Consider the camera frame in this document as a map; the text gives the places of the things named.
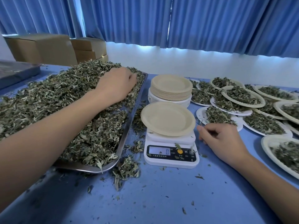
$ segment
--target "blue table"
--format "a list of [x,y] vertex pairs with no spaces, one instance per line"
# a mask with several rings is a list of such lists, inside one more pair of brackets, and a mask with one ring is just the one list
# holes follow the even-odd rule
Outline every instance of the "blue table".
[[[65,69],[67,67],[42,67],[42,74],[31,80],[43,80],[47,75]],[[153,77],[148,77],[142,100],[147,100]],[[9,91],[13,94],[23,87],[24,82],[18,83],[1,90],[0,95]],[[200,106],[191,103],[188,109],[196,116],[198,108]],[[245,127],[240,135],[253,156],[299,188],[299,180],[280,169],[264,153],[260,135]],[[135,139],[136,135],[131,131],[127,144]],[[280,223],[240,174],[198,139],[196,145],[207,158],[201,157],[199,165],[191,170],[166,168],[162,171],[158,166],[145,164],[142,154],[141,176],[126,181],[119,192],[109,173],[85,178],[74,171],[49,170],[41,183],[34,184],[0,214],[0,223]],[[204,180],[195,178],[198,174]],[[87,193],[89,185],[94,186],[91,194]]]

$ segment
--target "curtain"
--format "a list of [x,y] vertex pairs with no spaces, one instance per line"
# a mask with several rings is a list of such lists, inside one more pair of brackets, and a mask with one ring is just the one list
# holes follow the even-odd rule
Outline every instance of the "curtain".
[[272,0],[249,55],[299,58],[299,0]]
[[269,0],[173,0],[167,47],[243,54]]
[[82,37],[74,0],[0,0],[0,30]]
[[86,36],[166,48],[171,2],[81,0]]

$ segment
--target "white wall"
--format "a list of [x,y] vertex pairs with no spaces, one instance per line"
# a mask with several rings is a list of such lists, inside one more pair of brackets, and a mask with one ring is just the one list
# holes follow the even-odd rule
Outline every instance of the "white wall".
[[11,54],[9,47],[3,36],[0,34],[0,60],[16,61]]
[[243,83],[299,88],[299,59],[160,49],[107,43],[109,60],[151,74],[176,74],[195,78],[228,77]]

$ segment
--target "stack of white plates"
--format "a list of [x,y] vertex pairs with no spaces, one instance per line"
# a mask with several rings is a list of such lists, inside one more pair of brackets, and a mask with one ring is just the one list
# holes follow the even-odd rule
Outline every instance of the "stack of white plates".
[[167,101],[183,101],[192,95],[192,83],[176,75],[157,75],[152,79],[150,91]]
[[[164,100],[162,98],[159,98],[159,97],[153,95],[152,92],[150,91],[150,89],[149,89],[149,93],[148,93],[147,98],[148,98],[150,103],[155,103],[155,102],[158,102],[158,101],[168,101],[168,100]],[[175,104],[178,104],[178,105],[181,105],[181,106],[184,106],[184,107],[187,108],[190,105],[191,98],[192,98],[192,94],[186,100],[183,100],[183,101],[169,101],[169,102],[172,102],[172,103],[175,103]]]

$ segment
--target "digital kitchen scale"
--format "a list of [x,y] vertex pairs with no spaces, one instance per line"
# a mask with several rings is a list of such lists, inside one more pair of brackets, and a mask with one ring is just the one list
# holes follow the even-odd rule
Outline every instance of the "digital kitchen scale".
[[192,131],[185,136],[164,136],[147,129],[144,159],[150,165],[192,169],[199,163]]

